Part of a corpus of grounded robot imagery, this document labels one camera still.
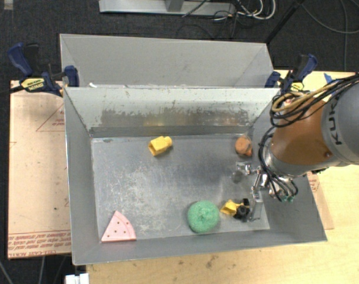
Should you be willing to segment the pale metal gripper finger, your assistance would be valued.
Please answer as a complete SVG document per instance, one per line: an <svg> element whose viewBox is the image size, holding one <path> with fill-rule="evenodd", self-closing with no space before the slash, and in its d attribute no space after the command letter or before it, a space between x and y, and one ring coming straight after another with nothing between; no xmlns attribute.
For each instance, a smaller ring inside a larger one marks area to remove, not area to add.
<svg viewBox="0 0 359 284"><path fill-rule="evenodd" d="M256 221L261 219L262 209L264 207L264 201L262 198L261 191L254 187L251 188L251 194L249 198L250 203L250 216L251 221Z"/></svg>
<svg viewBox="0 0 359 284"><path fill-rule="evenodd" d="M232 181L233 183L241 183L252 173L252 167L250 163L247 162L236 162L235 169L232 172Z"/></svg>

